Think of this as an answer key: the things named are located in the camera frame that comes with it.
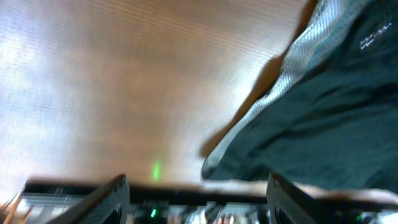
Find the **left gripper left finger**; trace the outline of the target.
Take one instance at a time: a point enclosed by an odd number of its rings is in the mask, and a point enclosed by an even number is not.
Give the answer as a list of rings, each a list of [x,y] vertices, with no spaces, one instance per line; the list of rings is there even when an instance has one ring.
[[[125,224],[129,203],[127,177],[120,174],[47,224]]]

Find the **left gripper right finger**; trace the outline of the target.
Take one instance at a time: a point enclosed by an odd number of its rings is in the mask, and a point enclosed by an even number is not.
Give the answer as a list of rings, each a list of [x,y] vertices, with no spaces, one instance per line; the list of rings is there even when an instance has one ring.
[[[316,198],[276,173],[269,175],[267,206],[271,224],[397,224],[394,202],[344,196]]]

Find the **black shorts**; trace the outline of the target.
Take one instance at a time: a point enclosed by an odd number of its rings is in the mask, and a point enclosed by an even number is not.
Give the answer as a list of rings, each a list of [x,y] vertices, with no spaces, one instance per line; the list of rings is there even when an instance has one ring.
[[[201,175],[271,172],[324,189],[397,191],[397,1],[320,1],[273,87]]]

